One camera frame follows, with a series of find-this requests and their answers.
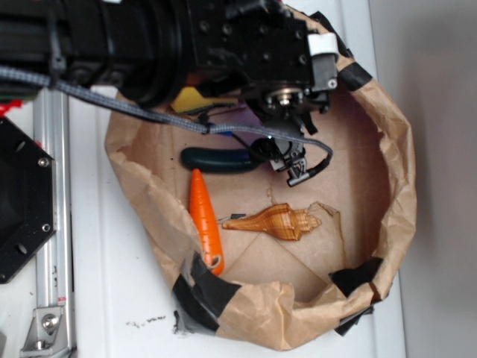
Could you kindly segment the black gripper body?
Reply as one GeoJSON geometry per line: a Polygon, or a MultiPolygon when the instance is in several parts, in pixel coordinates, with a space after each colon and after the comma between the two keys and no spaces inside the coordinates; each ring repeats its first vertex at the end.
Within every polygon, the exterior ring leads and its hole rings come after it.
{"type": "Polygon", "coordinates": [[[338,85],[336,34],[309,28],[280,1],[187,1],[192,68],[209,98],[246,101],[263,121],[329,110],[338,85]]]}

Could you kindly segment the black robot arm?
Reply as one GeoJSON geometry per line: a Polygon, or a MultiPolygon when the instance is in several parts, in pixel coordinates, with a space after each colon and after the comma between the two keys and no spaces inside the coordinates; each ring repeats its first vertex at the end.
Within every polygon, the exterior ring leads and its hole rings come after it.
{"type": "Polygon", "coordinates": [[[185,87],[264,120],[329,108],[338,41],[280,1],[3,1],[1,64],[115,87],[144,108],[185,87]]]}

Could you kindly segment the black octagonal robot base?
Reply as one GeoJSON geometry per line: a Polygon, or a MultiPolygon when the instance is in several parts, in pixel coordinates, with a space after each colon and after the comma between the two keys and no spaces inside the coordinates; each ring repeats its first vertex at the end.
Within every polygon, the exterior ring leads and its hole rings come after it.
{"type": "Polygon", "coordinates": [[[54,159],[1,118],[1,283],[23,269],[55,233],[54,159]]]}

